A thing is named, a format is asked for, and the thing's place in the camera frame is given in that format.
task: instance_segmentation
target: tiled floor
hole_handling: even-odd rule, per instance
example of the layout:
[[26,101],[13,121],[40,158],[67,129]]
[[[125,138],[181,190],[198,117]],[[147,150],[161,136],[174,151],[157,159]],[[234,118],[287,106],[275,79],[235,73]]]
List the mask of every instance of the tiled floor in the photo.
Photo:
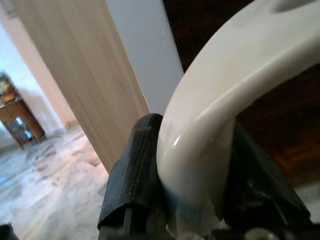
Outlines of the tiled floor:
[[79,126],[0,154],[0,224],[21,240],[96,240],[108,174]]

